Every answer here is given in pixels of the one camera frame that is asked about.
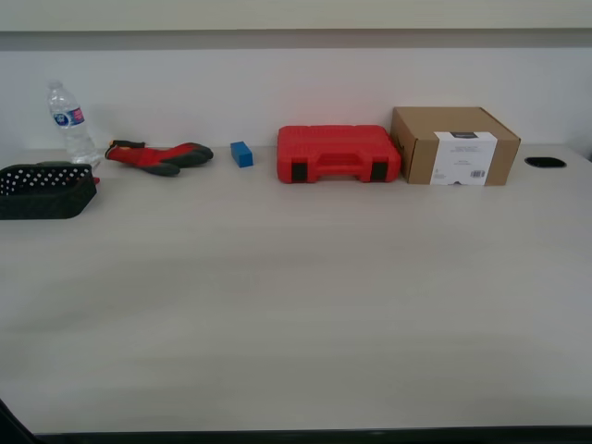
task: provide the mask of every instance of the blue label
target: blue label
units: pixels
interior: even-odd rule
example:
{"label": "blue label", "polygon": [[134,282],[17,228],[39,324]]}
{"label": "blue label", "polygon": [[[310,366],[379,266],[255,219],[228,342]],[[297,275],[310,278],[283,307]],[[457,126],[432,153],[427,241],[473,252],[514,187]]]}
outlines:
{"label": "blue label", "polygon": [[54,120],[60,127],[75,127],[84,121],[84,115],[80,108],[76,108],[66,114],[54,114]]}

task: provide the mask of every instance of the red case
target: red case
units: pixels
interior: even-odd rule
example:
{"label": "red case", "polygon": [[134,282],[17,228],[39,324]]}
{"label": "red case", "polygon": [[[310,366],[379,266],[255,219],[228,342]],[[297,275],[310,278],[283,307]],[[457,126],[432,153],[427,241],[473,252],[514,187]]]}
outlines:
{"label": "red case", "polygon": [[352,175],[362,182],[391,182],[401,156],[378,125],[284,127],[277,136],[277,177],[286,183]]}

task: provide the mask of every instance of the black mesh basket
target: black mesh basket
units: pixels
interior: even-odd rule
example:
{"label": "black mesh basket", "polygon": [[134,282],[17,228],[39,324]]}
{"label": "black mesh basket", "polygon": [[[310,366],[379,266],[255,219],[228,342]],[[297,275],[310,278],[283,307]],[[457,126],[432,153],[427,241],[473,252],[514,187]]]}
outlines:
{"label": "black mesh basket", "polygon": [[90,165],[9,166],[0,170],[0,219],[68,219],[95,194]]}

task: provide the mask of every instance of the blue block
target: blue block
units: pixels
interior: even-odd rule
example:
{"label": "blue block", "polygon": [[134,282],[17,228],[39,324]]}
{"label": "blue block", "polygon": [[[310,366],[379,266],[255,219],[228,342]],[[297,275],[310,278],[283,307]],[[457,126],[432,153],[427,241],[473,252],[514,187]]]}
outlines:
{"label": "blue block", "polygon": [[253,166],[253,153],[245,142],[234,142],[230,144],[232,157],[241,168]]}

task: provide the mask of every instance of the water bottle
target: water bottle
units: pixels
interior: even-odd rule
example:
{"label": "water bottle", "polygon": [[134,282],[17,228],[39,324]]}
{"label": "water bottle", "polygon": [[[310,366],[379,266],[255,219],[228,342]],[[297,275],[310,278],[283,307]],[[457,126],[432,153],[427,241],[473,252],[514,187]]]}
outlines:
{"label": "water bottle", "polygon": [[101,155],[97,152],[89,136],[82,110],[74,95],[64,88],[61,81],[49,82],[47,104],[72,162],[96,166]]}

